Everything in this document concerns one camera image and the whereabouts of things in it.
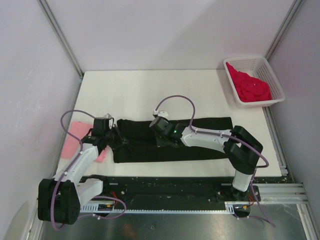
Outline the black t shirt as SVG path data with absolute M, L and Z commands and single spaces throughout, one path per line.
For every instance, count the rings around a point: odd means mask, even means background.
M 112 148 L 115 163 L 180 162 L 226 158 L 223 152 L 203 147 L 158 147 L 156 135 L 149 128 L 150 123 L 150 121 L 128 119 L 119 119 L 116 122 L 119 133 L 126 139 L 126 143 Z

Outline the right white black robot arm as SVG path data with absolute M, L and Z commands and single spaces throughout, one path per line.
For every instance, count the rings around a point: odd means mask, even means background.
M 249 194 L 251 180 L 262 158 L 262 144 L 242 126 L 214 130 L 195 127 L 193 121 L 191 119 L 186 125 L 157 116 L 149 128 L 160 146 L 199 147 L 224 153 L 235 169 L 230 194 L 235 200 L 242 201 Z

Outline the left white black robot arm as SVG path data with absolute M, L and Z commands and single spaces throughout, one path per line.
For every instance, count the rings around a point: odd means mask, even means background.
M 111 116 L 97 117 L 93 126 L 83 137 L 74 134 L 79 147 L 69 162 L 52 178 L 44 178 L 38 185 L 37 217 L 41 221 L 72 225 L 80 215 L 81 208 L 93 198 L 105 200 L 111 188 L 102 180 L 82 177 L 89 166 L 105 148 L 116 139 L 116 127 Z

